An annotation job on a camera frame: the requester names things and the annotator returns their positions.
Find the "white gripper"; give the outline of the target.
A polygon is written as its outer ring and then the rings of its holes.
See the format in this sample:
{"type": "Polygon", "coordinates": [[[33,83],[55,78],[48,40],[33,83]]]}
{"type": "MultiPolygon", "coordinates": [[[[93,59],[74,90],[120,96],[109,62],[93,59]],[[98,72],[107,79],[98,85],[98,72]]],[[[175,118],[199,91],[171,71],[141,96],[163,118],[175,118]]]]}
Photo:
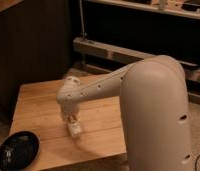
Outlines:
{"type": "Polygon", "coordinates": [[[68,118],[70,116],[74,117],[75,122],[80,123],[80,120],[77,116],[78,113],[79,113],[79,107],[78,106],[70,106],[70,107],[62,106],[61,107],[61,116],[62,116],[63,123],[65,125],[68,125],[68,123],[69,123],[68,118]]]}

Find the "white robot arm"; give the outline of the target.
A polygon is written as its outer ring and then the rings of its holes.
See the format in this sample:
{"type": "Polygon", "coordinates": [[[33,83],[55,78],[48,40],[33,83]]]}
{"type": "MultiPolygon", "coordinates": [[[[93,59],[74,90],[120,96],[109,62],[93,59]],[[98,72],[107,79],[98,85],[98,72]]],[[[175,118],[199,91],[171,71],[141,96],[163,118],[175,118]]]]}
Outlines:
{"type": "Polygon", "coordinates": [[[65,118],[81,102],[119,98],[129,171],[192,171],[188,92],[182,65],[166,55],[126,65],[86,85],[65,79],[65,118]]]}

